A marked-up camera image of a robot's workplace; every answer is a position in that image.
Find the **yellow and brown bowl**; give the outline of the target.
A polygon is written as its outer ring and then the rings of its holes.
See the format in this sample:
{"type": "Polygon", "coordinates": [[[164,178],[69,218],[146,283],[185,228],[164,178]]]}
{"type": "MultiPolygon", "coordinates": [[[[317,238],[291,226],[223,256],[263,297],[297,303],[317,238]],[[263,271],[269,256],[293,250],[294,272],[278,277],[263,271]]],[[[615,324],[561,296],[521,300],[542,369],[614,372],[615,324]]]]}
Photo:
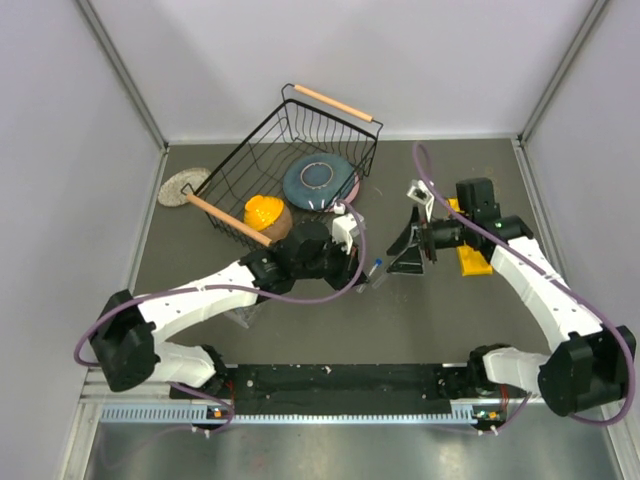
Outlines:
{"type": "Polygon", "coordinates": [[[244,223],[273,241],[284,239],[293,228],[293,217],[279,197],[255,195],[244,206],[244,223]]]}

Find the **clear acrylic tube rack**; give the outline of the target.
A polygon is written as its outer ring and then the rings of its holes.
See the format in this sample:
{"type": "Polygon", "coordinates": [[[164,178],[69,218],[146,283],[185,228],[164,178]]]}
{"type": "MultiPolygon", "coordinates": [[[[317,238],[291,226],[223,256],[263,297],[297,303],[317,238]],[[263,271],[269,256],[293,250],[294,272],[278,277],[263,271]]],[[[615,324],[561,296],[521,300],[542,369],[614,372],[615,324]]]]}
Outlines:
{"type": "Polygon", "coordinates": [[[225,315],[239,326],[249,329],[254,324],[260,310],[260,305],[253,305],[230,310],[226,312],[225,315]]]}

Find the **yellow test tube rack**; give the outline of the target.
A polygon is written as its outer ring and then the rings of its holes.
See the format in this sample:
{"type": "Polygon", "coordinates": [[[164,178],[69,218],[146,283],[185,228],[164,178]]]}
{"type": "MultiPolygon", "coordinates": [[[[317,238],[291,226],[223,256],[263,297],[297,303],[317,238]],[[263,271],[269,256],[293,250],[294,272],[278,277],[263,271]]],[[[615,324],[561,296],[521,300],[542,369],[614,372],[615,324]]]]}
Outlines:
{"type": "Polygon", "coordinates": [[[492,275],[493,268],[485,260],[483,255],[464,244],[456,248],[461,274],[463,276],[485,276],[492,275]]]}

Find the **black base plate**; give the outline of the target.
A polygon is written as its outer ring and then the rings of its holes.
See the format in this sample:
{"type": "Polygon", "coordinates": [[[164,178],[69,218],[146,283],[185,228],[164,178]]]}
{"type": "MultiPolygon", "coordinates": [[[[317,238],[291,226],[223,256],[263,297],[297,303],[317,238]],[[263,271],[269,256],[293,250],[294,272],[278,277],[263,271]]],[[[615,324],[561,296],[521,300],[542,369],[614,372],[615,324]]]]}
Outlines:
{"type": "Polygon", "coordinates": [[[445,414],[452,400],[502,400],[466,367],[442,364],[240,364],[214,386],[243,415],[445,414]]]}

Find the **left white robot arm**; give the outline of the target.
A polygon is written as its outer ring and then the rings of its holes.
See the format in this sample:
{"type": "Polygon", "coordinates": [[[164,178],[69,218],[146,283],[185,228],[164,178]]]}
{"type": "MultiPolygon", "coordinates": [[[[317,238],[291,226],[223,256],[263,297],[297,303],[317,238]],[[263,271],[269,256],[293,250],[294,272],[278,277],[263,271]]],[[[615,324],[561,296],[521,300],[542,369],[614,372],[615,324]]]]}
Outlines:
{"type": "Polygon", "coordinates": [[[266,300],[290,303],[289,293],[301,280],[323,280],[336,293],[362,283],[354,242],[361,231],[351,214],[331,226],[305,221],[273,245],[182,287],[138,297],[128,290],[113,294],[88,336],[110,390],[125,392],[153,380],[181,383],[209,397],[220,394],[227,373],[216,350],[177,345],[172,337],[266,300]]]}

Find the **pink plate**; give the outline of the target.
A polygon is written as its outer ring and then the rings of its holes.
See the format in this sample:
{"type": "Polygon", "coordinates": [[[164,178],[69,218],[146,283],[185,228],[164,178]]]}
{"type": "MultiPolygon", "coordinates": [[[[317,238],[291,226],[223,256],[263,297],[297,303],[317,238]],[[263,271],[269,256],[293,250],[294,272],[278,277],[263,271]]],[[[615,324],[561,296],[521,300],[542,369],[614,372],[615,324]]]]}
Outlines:
{"type": "Polygon", "coordinates": [[[341,195],[339,200],[340,201],[344,200],[348,203],[352,203],[354,199],[357,197],[359,193],[359,189],[360,189],[360,179],[359,179],[359,176],[355,174],[353,177],[353,186],[347,193],[344,193],[343,195],[341,195]]]}

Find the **blue ceramic plate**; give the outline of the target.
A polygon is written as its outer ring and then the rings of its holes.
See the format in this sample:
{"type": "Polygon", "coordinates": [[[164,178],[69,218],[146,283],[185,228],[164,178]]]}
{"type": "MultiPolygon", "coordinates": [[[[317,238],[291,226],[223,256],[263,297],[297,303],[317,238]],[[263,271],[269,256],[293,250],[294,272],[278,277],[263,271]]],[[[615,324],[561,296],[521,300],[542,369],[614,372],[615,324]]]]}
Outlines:
{"type": "Polygon", "coordinates": [[[325,212],[353,186],[355,168],[344,157],[316,153],[294,161],[284,174],[282,188],[293,206],[325,212]]]}

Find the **woven round coaster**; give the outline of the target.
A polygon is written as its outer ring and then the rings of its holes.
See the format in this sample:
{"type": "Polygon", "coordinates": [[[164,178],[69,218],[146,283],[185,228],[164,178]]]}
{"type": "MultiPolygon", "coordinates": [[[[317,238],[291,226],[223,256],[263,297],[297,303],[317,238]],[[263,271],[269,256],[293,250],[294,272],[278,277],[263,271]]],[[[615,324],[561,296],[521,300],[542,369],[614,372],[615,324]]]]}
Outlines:
{"type": "Polygon", "coordinates": [[[177,172],[160,186],[157,194],[158,203],[169,208],[187,204],[187,196],[194,194],[210,175],[211,171],[202,167],[177,172]]]}

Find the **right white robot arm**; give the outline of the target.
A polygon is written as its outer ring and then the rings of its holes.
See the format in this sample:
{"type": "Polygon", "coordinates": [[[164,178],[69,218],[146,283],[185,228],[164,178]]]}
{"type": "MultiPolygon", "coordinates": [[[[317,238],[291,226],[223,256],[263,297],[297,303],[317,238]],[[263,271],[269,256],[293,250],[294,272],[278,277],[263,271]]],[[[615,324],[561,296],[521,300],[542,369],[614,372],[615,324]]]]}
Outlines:
{"type": "Polygon", "coordinates": [[[459,250],[465,275],[500,275],[519,296],[544,334],[549,354],[521,352],[506,344],[481,346],[467,362],[467,384],[487,396],[502,384],[542,397],[566,417],[626,401],[636,341],[628,328],[605,327],[576,298],[542,252],[532,230],[517,215],[504,216],[487,178],[460,181],[448,201],[448,216],[432,214],[431,186],[411,182],[414,205],[407,226],[389,247],[391,274],[421,275],[444,249],[459,250]]]}

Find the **blue capped tube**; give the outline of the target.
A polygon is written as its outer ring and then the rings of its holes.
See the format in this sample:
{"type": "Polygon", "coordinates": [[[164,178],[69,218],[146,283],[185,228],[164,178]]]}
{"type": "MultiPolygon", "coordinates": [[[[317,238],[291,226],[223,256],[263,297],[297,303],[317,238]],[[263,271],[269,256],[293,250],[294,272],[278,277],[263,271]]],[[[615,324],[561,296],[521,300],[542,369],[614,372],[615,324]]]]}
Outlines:
{"type": "Polygon", "coordinates": [[[367,286],[371,283],[371,277],[380,268],[382,263],[383,261],[380,258],[377,258],[375,260],[371,268],[365,273],[364,279],[356,287],[357,293],[362,293],[367,288],[367,286]]]}
{"type": "Polygon", "coordinates": [[[372,284],[373,289],[378,289],[388,278],[388,273],[381,274],[372,284]]]}

